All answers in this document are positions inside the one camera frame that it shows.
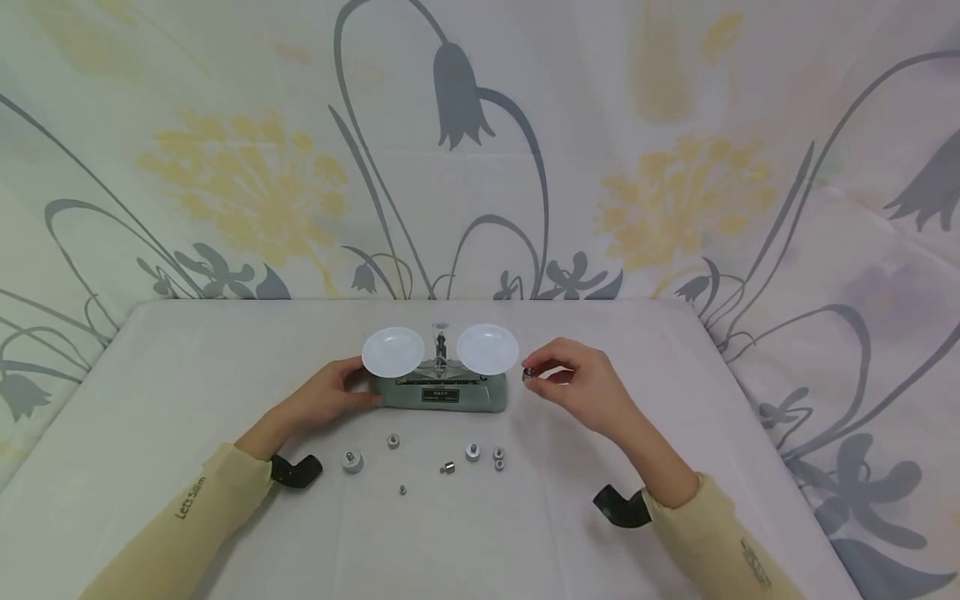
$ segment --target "fabric backdrop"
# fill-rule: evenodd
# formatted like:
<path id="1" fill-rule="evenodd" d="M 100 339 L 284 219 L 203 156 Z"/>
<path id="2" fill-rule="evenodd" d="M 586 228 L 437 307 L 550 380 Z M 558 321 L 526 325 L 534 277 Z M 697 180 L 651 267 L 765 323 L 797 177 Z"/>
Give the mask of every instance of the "fabric backdrop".
<path id="1" fill-rule="evenodd" d="M 960 593 L 954 0 L 9 0 L 0 49 L 0 487 L 145 300 L 676 294 L 863 595 Z"/>

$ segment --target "yellow flower print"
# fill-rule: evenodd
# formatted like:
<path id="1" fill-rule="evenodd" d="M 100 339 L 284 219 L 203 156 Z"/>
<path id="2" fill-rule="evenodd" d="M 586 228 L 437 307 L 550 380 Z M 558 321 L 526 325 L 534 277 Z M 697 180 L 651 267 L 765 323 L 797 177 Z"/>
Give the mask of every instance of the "yellow flower print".
<path id="1" fill-rule="evenodd" d="M 637 162 L 636 179 L 604 179 L 610 196 L 599 204 L 597 233 L 612 236 L 607 255 L 624 271 L 667 269 L 678 256 L 701 251 L 701 234 L 742 235 L 777 196 L 770 166 L 756 160 L 758 141 L 735 146 L 723 138 L 682 135 L 671 152 Z"/>
<path id="2" fill-rule="evenodd" d="M 227 244 L 256 252 L 272 267 L 310 258 L 326 294 L 338 296 L 318 249 L 334 243 L 324 223 L 349 213 L 343 166 L 313 152 L 303 132 L 288 132 L 278 114 L 181 116 L 182 129 L 155 135 L 156 153 L 136 165 L 160 176 L 164 190 L 195 221 L 210 221 Z"/>

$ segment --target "person's right hand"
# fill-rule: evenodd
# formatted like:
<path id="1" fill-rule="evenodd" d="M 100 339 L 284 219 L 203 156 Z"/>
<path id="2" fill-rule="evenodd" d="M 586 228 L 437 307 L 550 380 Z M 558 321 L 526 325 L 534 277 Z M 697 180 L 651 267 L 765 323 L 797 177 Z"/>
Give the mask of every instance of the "person's right hand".
<path id="1" fill-rule="evenodd" d="M 526 382 L 531 392 L 560 404 L 583 425 L 615 443 L 629 435 L 640 415 L 601 350 L 557 338 L 530 354 L 522 365 L 536 375 Z M 564 370 L 540 378 L 558 367 Z"/>

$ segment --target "table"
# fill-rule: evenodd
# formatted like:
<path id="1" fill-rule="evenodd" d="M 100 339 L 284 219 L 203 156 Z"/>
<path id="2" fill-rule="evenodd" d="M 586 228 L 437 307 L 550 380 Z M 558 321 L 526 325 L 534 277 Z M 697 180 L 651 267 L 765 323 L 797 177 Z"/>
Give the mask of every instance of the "table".
<path id="1" fill-rule="evenodd" d="M 0 494 L 3 597 L 76 598 L 219 443 L 319 366 L 359 353 L 384 326 L 429 340 L 437 321 L 450 340 L 503 325 L 521 356 L 561 335 L 603 348 L 810 598 L 859 597 L 696 315 L 674 300 L 142 305 Z M 323 476 L 268 497 L 197 597 L 697 597 L 649 526 L 615 528 L 593 507 L 607 484 L 628 497 L 640 487 L 627 460 L 520 381 L 517 365 L 499 415 L 381 409 L 293 441 L 283 454 L 315 454 Z M 469 443 L 483 448 L 477 463 L 465 460 Z M 502 472 L 495 445 L 507 452 Z M 349 446 L 365 455 L 357 475 L 339 465 Z M 457 470 L 442 475 L 447 461 Z"/>

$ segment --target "beige sleeve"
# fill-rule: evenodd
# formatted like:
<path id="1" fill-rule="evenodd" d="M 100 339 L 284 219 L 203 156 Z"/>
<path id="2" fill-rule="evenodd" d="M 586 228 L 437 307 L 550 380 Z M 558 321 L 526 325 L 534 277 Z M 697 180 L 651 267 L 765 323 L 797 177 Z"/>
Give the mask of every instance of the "beige sleeve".
<path id="1" fill-rule="evenodd" d="M 147 523 L 80 600 L 186 600 L 221 544 L 272 485 L 270 463 L 222 444 L 192 484 Z"/>
<path id="2" fill-rule="evenodd" d="M 708 475 L 677 509 L 643 491 L 657 537 L 707 600 L 794 600 L 800 590 L 737 520 L 733 502 Z"/>

